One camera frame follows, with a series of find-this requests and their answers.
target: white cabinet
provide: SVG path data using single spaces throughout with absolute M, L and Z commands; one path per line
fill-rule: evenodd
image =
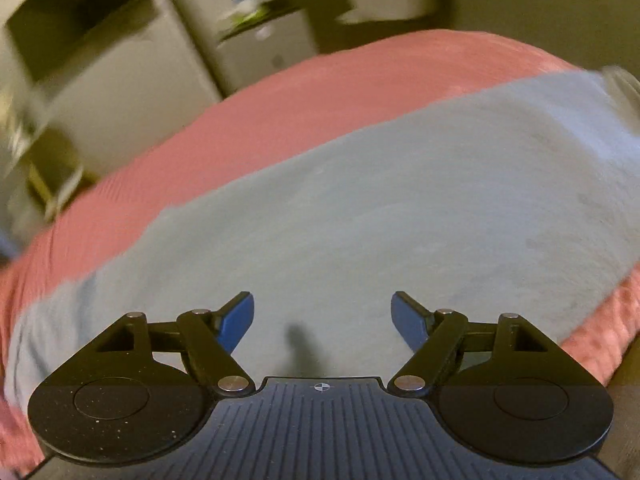
M 220 69 L 233 91 L 318 53 L 303 10 L 234 34 L 217 51 Z
M 95 173 L 128 164 L 221 100 L 170 2 L 154 5 L 154 19 L 66 82 L 47 110 Z

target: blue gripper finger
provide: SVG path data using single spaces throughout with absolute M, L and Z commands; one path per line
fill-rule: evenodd
M 427 341 L 433 327 L 433 314 L 405 292 L 396 292 L 391 298 L 391 321 L 396 330 L 416 352 Z
M 216 312 L 218 342 L 231 354 L 254 322 L 254 297 L 241 292 Z

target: ribbed black plate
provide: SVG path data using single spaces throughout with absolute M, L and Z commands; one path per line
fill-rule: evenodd
M 373 378 L 270 378 L 223 400 L 199 434 L 143 464 L 95 468 L 49 460 L 48 480 L 614 480 L 593 458 L 548 468 L 492 462 L 457 443 L 428 404 Z

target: pink blanket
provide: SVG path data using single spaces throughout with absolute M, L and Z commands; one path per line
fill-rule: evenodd
M 162 209 L 437 100 L 565 70 L 574 67 L 513 40 L 433 30 L 317 57 L 211 107 L 80 197 L 0 272 L 3 369 L 20 313 L 125 251 Z M 640 328 L 639 280 L 637 266 L 562 343 L 602 383 Z M 41 459 L 25 418 L 0 402 L 0 466 L 27 472 Z

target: white drawer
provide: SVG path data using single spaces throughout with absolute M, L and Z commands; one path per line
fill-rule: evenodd
M 219 66 L 233 90 L 318 53 L 302 10 L 232 36 L 218 45 L 217 52 Z

